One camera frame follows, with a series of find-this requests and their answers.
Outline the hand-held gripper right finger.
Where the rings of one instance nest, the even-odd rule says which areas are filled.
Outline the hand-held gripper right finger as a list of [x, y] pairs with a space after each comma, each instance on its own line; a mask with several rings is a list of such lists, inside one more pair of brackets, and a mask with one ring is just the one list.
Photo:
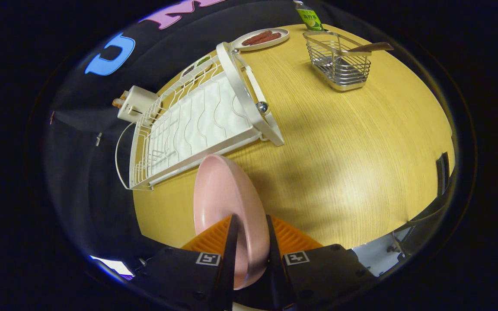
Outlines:
[[357, 254], [340, 244], [322, 245], [278, 217], [267, 215], [269, 271], [275, 309], [340, 311], [379, 279]]

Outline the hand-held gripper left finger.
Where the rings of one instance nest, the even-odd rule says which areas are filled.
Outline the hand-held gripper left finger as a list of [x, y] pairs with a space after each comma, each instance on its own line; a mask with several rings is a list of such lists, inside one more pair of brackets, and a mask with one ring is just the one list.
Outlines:
[[230, 311], [239, 221], [230, 215], [223, 224], [221, 252], [161, 248], [137, 271], [133, 285], [160, 310]]

